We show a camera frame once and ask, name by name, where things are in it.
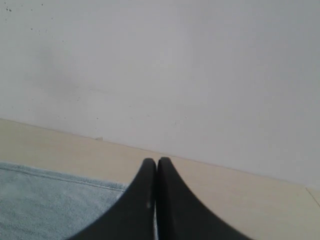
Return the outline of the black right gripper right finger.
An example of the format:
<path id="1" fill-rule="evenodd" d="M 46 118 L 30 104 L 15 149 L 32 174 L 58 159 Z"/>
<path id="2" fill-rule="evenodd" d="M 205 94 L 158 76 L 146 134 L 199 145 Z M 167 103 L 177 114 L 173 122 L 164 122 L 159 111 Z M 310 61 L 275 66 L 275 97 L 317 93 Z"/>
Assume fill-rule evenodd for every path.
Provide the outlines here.
<path id="1" fill-rule="evenodd" d="M 250 239 L 210 211 L 168 157 L 162 157 L 157 165 L 156 222 L 159 240 Z"/>

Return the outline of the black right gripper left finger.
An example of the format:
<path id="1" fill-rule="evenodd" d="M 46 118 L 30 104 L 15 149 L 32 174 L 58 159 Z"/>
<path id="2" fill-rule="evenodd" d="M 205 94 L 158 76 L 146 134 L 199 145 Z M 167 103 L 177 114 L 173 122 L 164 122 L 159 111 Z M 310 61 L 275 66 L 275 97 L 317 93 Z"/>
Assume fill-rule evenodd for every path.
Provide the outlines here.
<path id="1" fill-rule="evenodd" d="M 143 160 L 135 178 L 103 215 L 71 240 L 154 240 L 156 163 Z"/>

